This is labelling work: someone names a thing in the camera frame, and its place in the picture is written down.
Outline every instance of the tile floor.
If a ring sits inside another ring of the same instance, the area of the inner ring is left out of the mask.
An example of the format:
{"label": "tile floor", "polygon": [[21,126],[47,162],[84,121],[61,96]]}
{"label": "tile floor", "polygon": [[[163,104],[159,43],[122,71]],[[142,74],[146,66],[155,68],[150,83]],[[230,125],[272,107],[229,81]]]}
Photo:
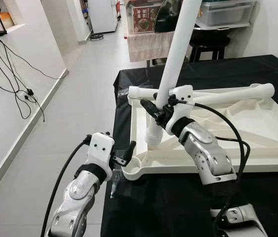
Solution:
{"label": "tile floor", "polygon": [[[86,134],[113,131],[112,84],[121,69],[146,65],[129,62],[127,41],[123,38],[125,20],[103,40],[84,45],[70,75],[45,110],[46,122],[37,123],[1,180],[0,237],[39,236],[52,188],[71,151]],[[86,160],[86,153],[87,147],[81,149],[69,165],[51,213],[61,203],[63,190]],[[105,184],[88,214],[85,236],[100,236],[104,193]]]}

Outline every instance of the plastic storage box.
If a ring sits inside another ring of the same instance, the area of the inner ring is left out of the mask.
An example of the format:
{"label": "plastic storage box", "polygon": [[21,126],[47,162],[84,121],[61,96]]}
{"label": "plastic storage box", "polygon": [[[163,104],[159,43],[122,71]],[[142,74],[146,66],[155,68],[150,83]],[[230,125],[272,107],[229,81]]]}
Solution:
{"label": "plastic storage box", "polygon": [[203,2],[196,24],[202,27],[249,26],[255,0]]}

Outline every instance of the power cord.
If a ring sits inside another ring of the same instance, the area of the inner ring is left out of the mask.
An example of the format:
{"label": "power cord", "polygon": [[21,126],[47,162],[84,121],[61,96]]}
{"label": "power cord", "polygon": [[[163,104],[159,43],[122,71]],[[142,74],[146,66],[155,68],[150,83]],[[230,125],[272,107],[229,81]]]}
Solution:
{"label": "power cord", "polygon": [[[182,100],[177,100],[177,99],[174,99],[173,101],[174,101],[174,103],[187,104],[187,105],[196,106],[196,107],[208,110],[208,111],[218,115],[220,118],[222,118],[231,127],[231,129],[233,130],[233,132],[236,135],[237,139],[220,138],[220,140],[236,141],[236,142],[239,143],[241,159],[240,159],[240,167],[239,167],[239,171],[238,171],[238,175],[237,175],[237,180],[236,180],[236,182],[239,183],[240,180],[241,180],[242,174],[243,174],[243,170],[244,170],[245,165],[246,165],[246,161],[247,161],[248,156],[249,156],[250,148],[249,148],[249,145],[242,140],[242,138],[241,138],[239,132],[237,131],[237,129],[235,128],[235,126],[222,113],[220,113],[217,110],[215,110],[213,108],[210,108],[210,107],[208,107],[206,105],[201,105],[201,104],[198,104],[198,103],[193,104],[193,103],[190,103],[190,102],[187,102],[187,101],[182,101]],[[244,147],[243,147],[244,144],[247,144],[247,147],[248,147],[246,155],[244,154]],[[233,197],[229,197],[227,203],[219,211],[218,215],[215,217],[215,219],[213,221],[212,230],[213,230],[213,233],[214,233],[215,237],[219,236],[218,221],[224,215],[224,213],[229,209],[229,207],[230,207],[230,205],[232,203],[232,199],[233,199]]]}
{"label": "power cord", "polygon": [[16,53],[14,53],[14,52],[12,51],[12,49],[10,49],[2,40],[0,40],[0,42],[4,45],[4,47],[6,47],[8,50],[10,50],[10,52],[13,53],[16,57],[22,59],[22,60],[23,60],[24,62],[26,62],[31,68],[33,68],[33,69],[35,69],[36,71],[42,73],[44,76],[46,76],[46,77],[48,77],[48,78],[55,79],[55,80],[59,80],[59,79],[65,78],[65,77],[68,76],[68,74],[69,74],[69,71],[68,71],[67,74],[65,74],[65,75],[62,76],[61,78],[53,78],[53,77],[51,77],[51,76],[48,76],[48,75],[46,75],[45,73],[43,73],[41,70],[39,70],[39,69],[35,68],[34,66],[32,66],[32,65],[31,65],[28,61],[26,61],[24,58],[22,58],[21,56],[17,55]]}
{"label": "power cord", "polygon": [[71,153],[71,155],[69,156],[69,158],[67,159],[66,163],[64,164],[64,167],[61,169],[60,171],[60,174],[57,178],[57,181],[55,183],[55,186],[52,190],[52,193],[51,193],[51,197],[49,199],[49,203],[48,203],[48,206],[47,206],[47,210],[46,210],[46,213],[45,213],[45,217],[44,217],[44,222],[42,224],[42,228],[41,228],[41,234],[40,234],[40,237],[44,237],[45,236],[45,232],[46,232],[46,227],[47,227],[47,222],[48,222],[48,217],[49,217],[49,214],[50,214],[50,210],[51,210],[51,206],[52,206],[52,203],[55,199],[55,195],[56,195],[56,192],[57,192],[57,189],[59,187],[59,184],[60,184],[60,181],[62,179],[62,176],[64,175],[64,172],[65,170],[67,169],[69,163],[71,162],[72,158],[74,157],[74,155],[77,153],[77,151],[83,146],[83,145],[88,145],[90,144],[90,137],[89,135],[83,140],[83,142],[81,142],[74,150],[73,152]]}
{"label": "power cord", "polygon": [[[13,68],[12,68],[12,65],[11,65],[11,62],[10,62],[9,57],[8,57],[8,51],[6,50],[6,47],[4,47],[4,50],[5,50],[6,58],[7,58],[8,63],[9,63],[10,66],[8,66],[8,65],[6,64],[6,62],[3,60],[3,58],[1,57],[1,55],[0,55],[0,59],[1,59],[1,61],[5,64],[5,66],[10,70],[10,72],[13,74],[14,79],[15,79],[15,82],[16,82],[16,85],[17,85],[17,89],[15,89],[15,88],[13,87],[13,84],[12,84],[10,78],[9,78],[9,77],[7,76],[7,74],[3,71],[3,69],[1,68],[1,66],[0,66],[0,71],[4,74],[4,76],[5,76],[5,77],[7,78],[7,80],[9,81],[9,84],[10,84],[11,87],[12,87],[12,91],[3,88],[1,85],[0,85],[0,89],[4,90],[4,91],[6,91],[6,92],[9,92],[9,93],[13,93],[13,94],[14,94],[14,99],[15,99],[16,105],[17,105],[17,107],[18,107],[18,109],[19,109],[19,112],[20,112],[20,114],[21,114],[21,117],[22,117],[23,119],[29,118],[29,116],[30,116],[31,113],[32,113],[32,110],[31,110],[31,107],[28,105],[28,103],[27,103],[26,101],[22,100],[22,99],[18,96],[17,93],[20,92],[20,91],[26,93],[26,95],[24,96],[25,100],[27,100],[27,101],[29,101],[29,102],[32,102],[32,103],[35,103],[35,104],[37,104],[37,105],[39,106],[40,110],[42,111],[43,121],[45,122],[45,114],[44,114],[43,109],[41,108],[39,102],[38,102],[37,99],[34,97],[33,91],[32,91],[31,89],[27,88],[26,85],[21,81],[21,79],[20,79],[21,77],[20,77],[19,74],[18,74],[19,77],[17,77],[17,76],[15,75],[15,73],[14,73],[14,71],[13,71]],[[26,89],[26,91],[20,89],[20,85],[19,85],[18,82],[20,82],[20,83],[22,84],[22,86]],[[23,102],[24,104],[26,104],[26,106],[29,108],[29,114],[28,114],[27,116],[24,116],[24,115],[23,115],[22,110],[21,110],[21,107],[20,107],[20,105],[19,105],[19,101],[21,101],[21,102]]]}
{"label": "power cord", "polygon": [[[2,59],[2,57],[1,57],[1,55],[0,55],[0,59],[1,59],[1,61],[5,64],[5,66],[13,73],[13,71],[9,68],[9,66],[6,64],[6,62]],[[12,61],[12,64],[13,64],[13,67],[14,67],[14,71],[15,71],[15,73],[18,75],[18,77],[16,77],[17,79],[18,79],[18,81],[23,85],[23,87],[25,87],[25,88],[27,88],[26,86],[25,86],[25,84],[22,82],[22,78],[20,77],[20,75],[17,73],[17,71],[16,71],[16,68],[15,68],[15,65],[14,65],[14,62]]]}

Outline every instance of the refrigerator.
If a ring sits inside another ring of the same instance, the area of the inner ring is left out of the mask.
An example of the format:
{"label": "refrigerator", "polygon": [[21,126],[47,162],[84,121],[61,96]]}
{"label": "refrigerator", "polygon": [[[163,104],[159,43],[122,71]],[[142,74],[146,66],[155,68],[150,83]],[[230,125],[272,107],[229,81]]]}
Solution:
{"label": "refrigerator", "polygon": [[113,32],[117,27],[117,0],[88,0],[89,16],[93,32]]}

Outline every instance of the black table cover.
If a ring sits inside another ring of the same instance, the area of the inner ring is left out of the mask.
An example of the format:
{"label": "black table cover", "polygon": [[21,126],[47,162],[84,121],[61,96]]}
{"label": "black table cover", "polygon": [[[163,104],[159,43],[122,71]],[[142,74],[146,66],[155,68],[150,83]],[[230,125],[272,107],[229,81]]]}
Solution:
{"label": "black table cover", "polygon": [[[114,83],[115,150],[130,140],[130,85],[158,88],[164,67],[122,70]],[[203,61],[182,67],[177,86],[195,90],[272,83],[278,103],[278,59],[272,55]],[[102,237],[211,237],[210,191],[198,174],[143,175],[128,181],[114,172],[106,188]],[[269,237],[278,237],[278,173],[245,173],[242,189]]]}

